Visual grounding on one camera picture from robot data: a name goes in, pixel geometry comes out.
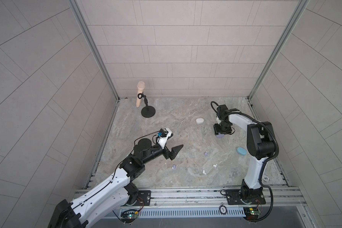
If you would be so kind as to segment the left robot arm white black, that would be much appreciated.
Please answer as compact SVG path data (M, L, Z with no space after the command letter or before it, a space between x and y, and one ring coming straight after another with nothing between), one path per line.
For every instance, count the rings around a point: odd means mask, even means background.
M166 144L173 137L169 128L153 133L156 141L142 136L134 141L134 148L115 171L95 188L68 202L62 200L54 209L48 227L91 228L105 215L123 205L137 201L138 188L133 181L145 171L145 164L163 156L174 160L183 145L168 149Z

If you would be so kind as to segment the blue earbud charging case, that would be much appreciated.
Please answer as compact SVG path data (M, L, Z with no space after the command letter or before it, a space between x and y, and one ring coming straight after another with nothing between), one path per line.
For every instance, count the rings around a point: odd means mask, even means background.
M242 155L242 156L247 155L247 150L244 149L244 148L242 148L242 147L237 147L237 148L236 148L236 152L237 152L238 154Z

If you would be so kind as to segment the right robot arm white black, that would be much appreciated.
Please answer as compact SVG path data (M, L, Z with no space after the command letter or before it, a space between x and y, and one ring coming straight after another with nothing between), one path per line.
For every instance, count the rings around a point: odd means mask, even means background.
M216 136L232 135L233 125L237 125L247 133L247 151L250 162L247 175L242 181L239 197L245 204L250 204L260 197L262 190L267 186L263 184L263 174L268 161L275 159L279 147L272 124L260 122L253 117L242 113L238 109L228 109L226 105L211 102L216 113L217 123L213 126Z

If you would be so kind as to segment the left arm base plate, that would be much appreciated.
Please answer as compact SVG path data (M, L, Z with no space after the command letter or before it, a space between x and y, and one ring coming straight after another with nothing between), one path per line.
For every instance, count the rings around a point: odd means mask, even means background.
M124 206L126 207L140 207L149 206L151 201L151 191L139 191L138 195L133 203L127 202Z

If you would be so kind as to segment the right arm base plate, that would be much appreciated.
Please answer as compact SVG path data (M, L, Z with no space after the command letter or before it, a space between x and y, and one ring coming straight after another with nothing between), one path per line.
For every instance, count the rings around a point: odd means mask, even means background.
M257 204L266 204L266 200L263 194L258 196L252 196L247 199L243 199L240 193L240 190L221 190L221 195L227 198L228 205L257 205Z

